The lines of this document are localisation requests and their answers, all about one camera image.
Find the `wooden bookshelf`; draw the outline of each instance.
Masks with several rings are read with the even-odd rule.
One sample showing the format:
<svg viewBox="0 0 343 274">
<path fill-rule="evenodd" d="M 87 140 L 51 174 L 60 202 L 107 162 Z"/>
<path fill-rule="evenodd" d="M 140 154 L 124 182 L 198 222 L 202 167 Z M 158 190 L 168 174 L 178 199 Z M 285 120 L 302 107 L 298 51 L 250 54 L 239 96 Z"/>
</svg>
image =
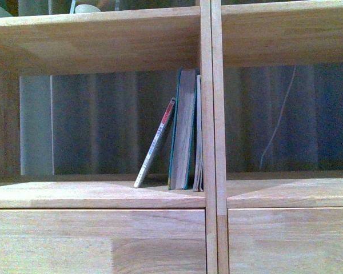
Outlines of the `wooden bookshelf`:
<svg viewBox="0 0 343 274">
<path fill-rule="evenodd" d="M 166 180 L 158 180 L 158 176 L 135 189 L 136 176 L 55 175 L 1 179 L 0 208 L 206 207 L 203 192 L 168 191 Z"/>
<path fill-rule="evenodd" d="M 20 75 L 198 67 L 200 8 L 0 18 L 0 64 Z"/>
<path fill-rule="evenodd" d="M 343 171 L 227 175 L 224 110 L 224 66 L 343 62 L 343 0 L 211 3 L 218 271 L 343 273 Z"/>
<path fill-rule="evenodd" d="M 343 207 L 343 171 L 228 174 L 228 208 Z"/>
<path fill-rule="evenodd" d="M 343 62 L 343 0 L 221 7 L 226 66 Z"/>
<path fill-rule="evenodd" d="M 181 67 L 202 78 L 205 192 L 168 191 L 165 177 L 135 189 L 135 175 L 20 176 L 20 76 Z M 0 273 L 218 273 L 213 120 L 209 0 L 0 18 Z M 28 257 L 39 249 L 43 264 Z"/>
</svg>

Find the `curtain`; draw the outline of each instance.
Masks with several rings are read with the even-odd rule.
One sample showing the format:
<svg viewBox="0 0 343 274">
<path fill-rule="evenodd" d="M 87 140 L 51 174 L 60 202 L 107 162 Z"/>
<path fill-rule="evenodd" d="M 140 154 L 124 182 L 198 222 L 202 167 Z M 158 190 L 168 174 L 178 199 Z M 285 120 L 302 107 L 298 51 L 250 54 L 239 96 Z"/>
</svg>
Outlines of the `curtain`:
<svg viewBox="0 0 343 274">
<path fill-rule="evenodd" d="M 281 1 L 222 1 L 225 5 Z M 228 172 L 259 171 L 293 66 L 226 68 Z M 343 63 L 297 66 L 261 171 L 343 170 Z"/>
<path fill-rule="evenodd" d="M 19 0 L 19 14 L 64 14 L 70 5 Z M 177 6 L 194 0 L 120 1 L 121 9 Z M 135 71 L 21 78 L 22 175 L 137 173 L 177 77 Z M 150 172 L 168 172 L 170 145 L 171 134 Z"/>
</svg>

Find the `wooden shelf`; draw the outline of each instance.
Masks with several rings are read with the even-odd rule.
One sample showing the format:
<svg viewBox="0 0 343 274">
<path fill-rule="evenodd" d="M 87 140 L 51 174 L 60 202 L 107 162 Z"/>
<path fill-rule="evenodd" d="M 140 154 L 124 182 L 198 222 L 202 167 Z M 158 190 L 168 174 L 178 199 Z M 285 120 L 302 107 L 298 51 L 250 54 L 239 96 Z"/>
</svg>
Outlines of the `wooden shelf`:
<svg viewBox="0 0 343 274">
<path fill-rule="evenodd" d="M 0 180 L 0 208 L 205 208 L 203 192 L 133 188 L 136 175 L 58 175 Z"/>
<path fill-rule="evenodd" d="M 0 65 L 21 75 L 197 67 L 200 7 L 0 18 Z"/>
<path fill-rule="evenodd" d="M 343 207 L 343 171 L 230 174 L 228 208 Z"/>
<path fill-rule="evenodd" d="M 222 6 L 224 64 L 343 62 L 343 0 Z"/>
</svg>

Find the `leaning book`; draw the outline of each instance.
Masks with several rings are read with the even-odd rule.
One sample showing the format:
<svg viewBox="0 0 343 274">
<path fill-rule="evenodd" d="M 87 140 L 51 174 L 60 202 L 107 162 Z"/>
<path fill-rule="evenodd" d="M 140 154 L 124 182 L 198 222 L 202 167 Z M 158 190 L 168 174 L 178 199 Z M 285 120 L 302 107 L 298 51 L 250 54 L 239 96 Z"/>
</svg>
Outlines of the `leaning book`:
<svg viewBox="0 0 343 274">
<path fill-rule="evenodd" d="M 172 118 L 174 117 L 174 108 L 176 104 L 176 99 L 172 98 L 170 100 L 170 103 L 168 104 L 166 111 L 164 113 L 164 116 L 161 119 L 161 123 L 159 125 L 159 128 L 155 134 L 154 140 L 151 143 L 151 146 L 149 148 L 149 152 L 146 155 L 145 160 L 143 161 L 142 167 L 138 173 L 138 176 L 136 178 L 136 181 L 134 183 L 134 187 L 138 188 L 142 184 L 143 180 L 145 179 L 145 176 L 152 165 L 152 162 L 155 158 L 155 156 L 158 154 L 162 142 L 165 141 L 165 134 L 167 132 L 167 128 L 169 128 L 169 124 L 172 122 Z"/>
</svg>

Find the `cabinet door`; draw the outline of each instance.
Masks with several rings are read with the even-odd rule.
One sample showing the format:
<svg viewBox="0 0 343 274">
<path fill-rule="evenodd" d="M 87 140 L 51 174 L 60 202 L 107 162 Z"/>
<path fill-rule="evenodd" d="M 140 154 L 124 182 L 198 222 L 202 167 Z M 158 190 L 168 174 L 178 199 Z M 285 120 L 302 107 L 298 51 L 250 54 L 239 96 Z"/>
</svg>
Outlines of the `cabinet door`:
<svg viewBox="0 0 343 274">
<path fill-rule="evenodd" d="M 205 211 L 0 210 L 2 273 L 206 273 Z"/>
<path fill-rule="evenodd" d="M 229 210 L 230 273 L 343 273 L 343 208 Z"/>
</svg>

